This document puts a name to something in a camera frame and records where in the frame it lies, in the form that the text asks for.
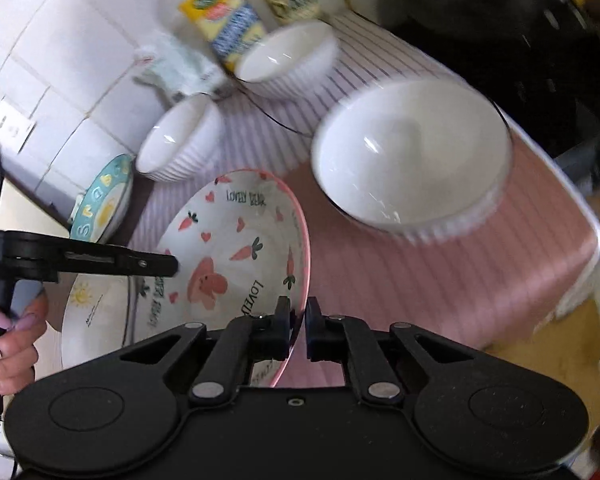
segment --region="table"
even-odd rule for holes
[[[341,98],[384,78],[462,82],[446,67],[382,28],[346,12],[332,18],[340,56],[311,98],[273,102],[240,92],[219,107],[226,131],[215,163],[192,180],[157,184],[130,247],[150,251],[179,209],[216,176],[263,168],[283,176],[304,209],[312,245],[310,294],[327,314],[357,316],[375,329],[409,321],[482,348],[533,330],[577,301],[600,257],[600,225],[560,169],[510,121],[513,168],[502,204],[481,227],[441,244],[415,246],[357,228],[317,189],[307,165],[311,136]],[[339,384],[333,364],[311,364],[302,338],[279,385]]]

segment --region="hand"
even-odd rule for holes
[[[0,311],[0,328],[9,330],[0,336],[1,395],[15,394],[34,381],[32,366],[38,362],[38,351],[33,342],[46,331],[48,309],[46,294],[42,292],[16,323]]]

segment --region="white bowl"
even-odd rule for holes
[[[338,40],[331,25],[307,20],[262,38],[242,56],[234,73],[258,95],[293,99],[315,92],[337,57]]]
[[[212,162],[223,128],[222,114],[211,98],[193,95],[152,128],[140,147],[136,170],[163,182],[191,178]]]
[[[498,111],[470,88],[389,81],[341,101],[324,118],[312,167],[347,215],[410,239],[443,240],[495,210],[511,150]]]

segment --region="wooden floor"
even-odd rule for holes
[[[593,300],[527,340],[493,345],[488,352],[566,384],[589,410],[589,433],[600,424],[600,318]]]

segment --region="carrot print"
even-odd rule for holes
[[[286,259],[286,278],[282,280],[282,284],[286,285],[288,290],[291,290],[291,286],[296,282],[296,277],[294,276],[294,255],[291,252],[291,247],[289,247],[289,256]]]
[[[258,251],[263,247],[262,243],[260,243],[260,237],[257,236],[253,241],[253,244],[246,245],[241,248],[237,253],[235,253],[229,260],[232,262],[236,262],[238,260],[246,260],[249,256],[255,260],[258,257]]]
[[[187,217],[180,223],[180,227],[178,227],[178,231],[182,231],[187,227],[191,227],[193,224],[198,223],[198,215],[189,211],[187,213]]]

